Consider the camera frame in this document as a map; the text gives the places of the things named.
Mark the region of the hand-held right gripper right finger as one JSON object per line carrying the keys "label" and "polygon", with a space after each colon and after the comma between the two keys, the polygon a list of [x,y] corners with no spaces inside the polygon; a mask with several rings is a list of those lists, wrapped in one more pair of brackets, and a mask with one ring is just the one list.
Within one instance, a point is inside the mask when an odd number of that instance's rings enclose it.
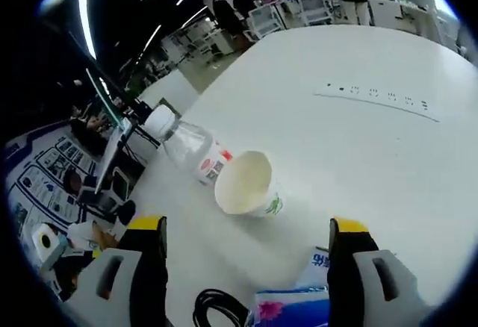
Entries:
{"label": "hand-held right gripper right finger", "polygon": [[415,275],[356,220],[330,219],[327,281],[330,326],[421,326],[432,312]]}

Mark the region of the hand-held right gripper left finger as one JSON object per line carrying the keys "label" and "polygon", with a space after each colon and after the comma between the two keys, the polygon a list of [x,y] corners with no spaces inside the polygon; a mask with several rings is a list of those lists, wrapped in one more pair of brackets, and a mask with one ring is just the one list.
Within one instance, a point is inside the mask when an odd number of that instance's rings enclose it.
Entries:
{"label": "hand-held right gripper left finger", "polygon": [[99,253],[69,297],[76,326],[165,326],[168,272],[163,216],[133,219],[118,246]]}

